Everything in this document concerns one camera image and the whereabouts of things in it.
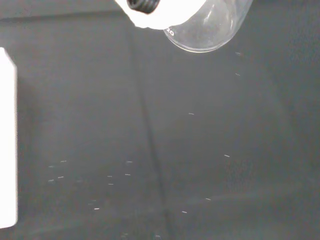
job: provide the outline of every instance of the dark gray surface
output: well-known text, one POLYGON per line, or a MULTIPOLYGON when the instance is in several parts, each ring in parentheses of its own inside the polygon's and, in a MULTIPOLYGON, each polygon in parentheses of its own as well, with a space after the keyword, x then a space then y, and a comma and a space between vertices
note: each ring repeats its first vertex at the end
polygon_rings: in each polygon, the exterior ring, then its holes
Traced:
POLYGON ((318 239, 319 10, 255 2, 206 54, 120 12, 2 20, 19 221, 0 239, 318 239))

